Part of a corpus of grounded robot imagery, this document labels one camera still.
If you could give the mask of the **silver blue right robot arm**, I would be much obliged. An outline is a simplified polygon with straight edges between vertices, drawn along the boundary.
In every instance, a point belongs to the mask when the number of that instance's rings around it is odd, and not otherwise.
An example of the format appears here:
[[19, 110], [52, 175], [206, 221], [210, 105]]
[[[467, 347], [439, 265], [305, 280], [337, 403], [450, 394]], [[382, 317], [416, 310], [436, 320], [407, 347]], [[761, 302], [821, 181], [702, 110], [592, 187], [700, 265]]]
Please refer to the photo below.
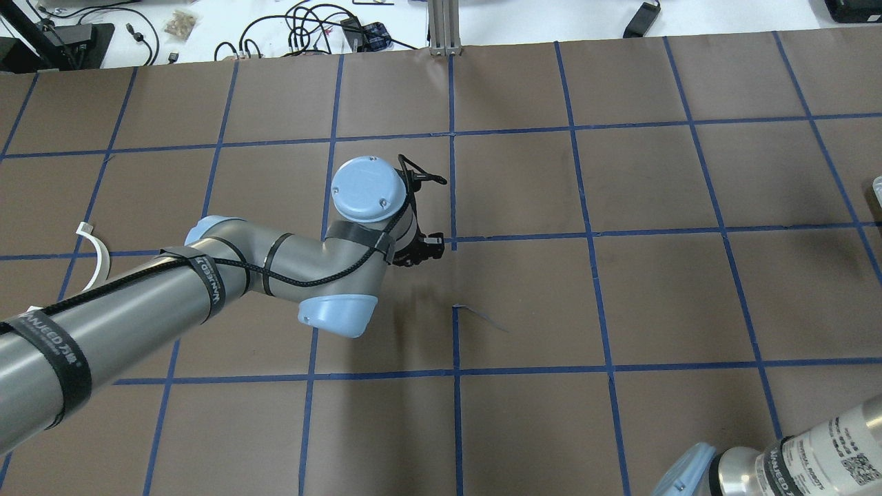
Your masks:
[[466, 495], [879, 495], [880, 258], [865, 229], [471, 240], [453, 307]]

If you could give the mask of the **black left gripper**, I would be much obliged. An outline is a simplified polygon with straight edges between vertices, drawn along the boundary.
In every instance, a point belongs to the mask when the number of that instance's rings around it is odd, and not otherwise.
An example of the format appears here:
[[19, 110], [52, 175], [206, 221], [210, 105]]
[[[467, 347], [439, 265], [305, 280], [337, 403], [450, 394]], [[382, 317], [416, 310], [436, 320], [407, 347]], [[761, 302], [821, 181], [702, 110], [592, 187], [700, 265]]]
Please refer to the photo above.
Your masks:
[[425, 235], [419, 228], [418, 220], [411, 220], [405, 236], [396, 241], [395, 250], [395, 267], [415, 267], [427, 260], [440, 260], [445, 250], [444, 235]]

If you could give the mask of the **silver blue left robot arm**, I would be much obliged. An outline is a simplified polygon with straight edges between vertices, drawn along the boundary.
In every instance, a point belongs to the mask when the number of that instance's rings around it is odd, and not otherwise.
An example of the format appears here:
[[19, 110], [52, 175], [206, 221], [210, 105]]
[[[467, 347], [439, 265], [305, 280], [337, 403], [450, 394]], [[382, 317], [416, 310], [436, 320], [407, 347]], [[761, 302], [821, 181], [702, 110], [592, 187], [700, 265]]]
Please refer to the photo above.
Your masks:
[[253, 291], [297, 304], [297, 320], [356, 338], [367, 329], [388, 266], [441, 258], [416, 194], [446, 185], [405, 155], [346, 161], [329, 186], [338, 213], [322, 240], [239, 217], [207, 216], [185, 244], [48, 307], [2, 321], [2, 453], [60, 426], [124, 371]]

